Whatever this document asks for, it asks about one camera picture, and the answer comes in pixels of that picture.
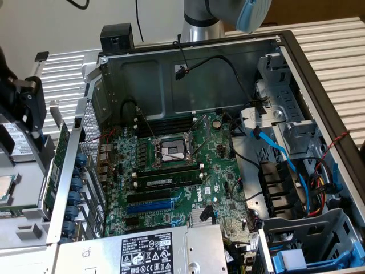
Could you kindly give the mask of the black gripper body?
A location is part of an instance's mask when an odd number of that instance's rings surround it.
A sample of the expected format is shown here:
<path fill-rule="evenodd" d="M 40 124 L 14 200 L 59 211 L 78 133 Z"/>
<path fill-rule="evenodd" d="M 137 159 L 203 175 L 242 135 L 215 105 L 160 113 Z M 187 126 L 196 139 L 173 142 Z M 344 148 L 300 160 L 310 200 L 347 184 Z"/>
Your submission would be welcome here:
<path fill-rule="evenodd" d="M 1 115 L 10 122 L 27 122 L 29 112 L 27 109 L 20 111 L 17 86 L 13 84 L 13 80 L 17 79 L 17 76 L 8 67 L 5 54 L 1 48 Z"/>

